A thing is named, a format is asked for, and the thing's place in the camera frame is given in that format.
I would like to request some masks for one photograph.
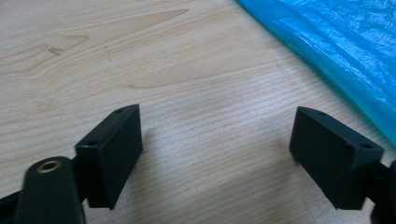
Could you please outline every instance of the wood grain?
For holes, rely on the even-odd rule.
[[[0,197],[140,104],[144,153],[88,223],[369,223],[371,202],[335,211],[292,159],[295,109],[393,147],[234,1],[1,1],[0,20]]]

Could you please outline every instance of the plastic wrinkle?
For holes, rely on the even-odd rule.
[[[396,146],[396,0],[236,0]]]

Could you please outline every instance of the blue plastic bag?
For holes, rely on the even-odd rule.
[[[396,146],[396,0],[236,0]]]

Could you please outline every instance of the mounting hole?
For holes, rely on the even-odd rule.
[[[37,172],[40,174],[48,173],[48,172],[58,169],[58,167],[60,167],[61,164],[62,163],[60,161],[47,161],[47,162],[41,164],[37,168]]]
[[[373,148],[370,144],[367,143],[361,143],[361,146],[365,148]]]
[[[91,147],[91,146],[95,146],[96,144],[98,144],[98,142],[90,141],[90,142],[87,143],[87,146]]]

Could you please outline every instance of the black plastic part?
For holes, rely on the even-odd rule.
[[[105,118],[76,146],[73,163],[82,198],[90,207],[113,209],[139,158],[142,147],[139,105],[118,109]]]
[[[14,222],[85,223],[69,159],[47,158],[27,170]]]
[[[396,223],[396,161],[389,168],[378,166],[367,185],[367,197],[375,203],[372,223]]]
[[[0,224],[13,223],[19,196],[20,193],[15,192],[0,200]]]
[[[290,152],[335,208],[359,210],[384,149],[323,112],[298,107]]]

